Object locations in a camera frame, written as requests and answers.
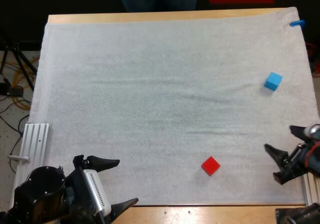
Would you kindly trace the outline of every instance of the white cloth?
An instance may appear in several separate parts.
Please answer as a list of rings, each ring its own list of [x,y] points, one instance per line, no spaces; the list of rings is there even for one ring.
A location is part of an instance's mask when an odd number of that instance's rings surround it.
[[[264,150],[318,119],[296,8],[239,18],[47,24],[30,122],[52,124],[46,164],[120,159],[101,172],[111,203],[303,203]],[[283,76],[264,88],[270,72]],[[209,177],[201,164],[213,156]]]

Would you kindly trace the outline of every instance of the wooden table edge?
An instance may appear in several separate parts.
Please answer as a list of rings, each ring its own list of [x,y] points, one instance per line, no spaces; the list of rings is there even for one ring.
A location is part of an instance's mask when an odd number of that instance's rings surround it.
[[[253,16],[280,11],[283,8],[222,9],[176,12],[52,14],[48,23],[108,23],[161,20],[188,20]]]

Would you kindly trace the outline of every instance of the blue clip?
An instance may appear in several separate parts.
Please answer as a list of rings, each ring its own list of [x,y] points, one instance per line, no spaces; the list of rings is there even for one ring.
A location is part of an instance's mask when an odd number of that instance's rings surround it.
[[[291,26],[291,27],[294,27],[294,26],[300,25],[301,28],[304,28],[304,27],[305,27],[305,24],[306,24],[306,22],[302,19],[302,20],[298,20],[298,21],[291,22],[291,23],[290,23],[290,26]]]

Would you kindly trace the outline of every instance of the table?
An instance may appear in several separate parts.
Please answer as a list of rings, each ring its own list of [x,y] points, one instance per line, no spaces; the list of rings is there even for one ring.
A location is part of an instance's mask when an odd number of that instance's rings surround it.
[[[201,18],[224,18],[251,16],[279,11],[281,8],[204,10],[181,12],[149,13],[101,13],[101,14],[63,14],[50,15],[48,23],[103,23],[129,21],[159,21]],[[115,224],[142,223],[255,223],[275,224],[276,208],[295,208],[298,206],[183,206],[183,207],[134,207],[122,214]]]

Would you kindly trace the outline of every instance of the metal bracket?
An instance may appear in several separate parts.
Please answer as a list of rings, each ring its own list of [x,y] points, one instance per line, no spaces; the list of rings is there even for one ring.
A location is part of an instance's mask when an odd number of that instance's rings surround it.
[[[9,157],[18,160],[11,206],[13,206],[14,190],[16,187],[27,179],[32,170],[44,165],[50,127],[51,125],[48,123],[27,123],[24,127],[19,156]]]
[[[320,203],[320,179],[311,173],[304,174],[302,177],[305,195],[305,205]]]

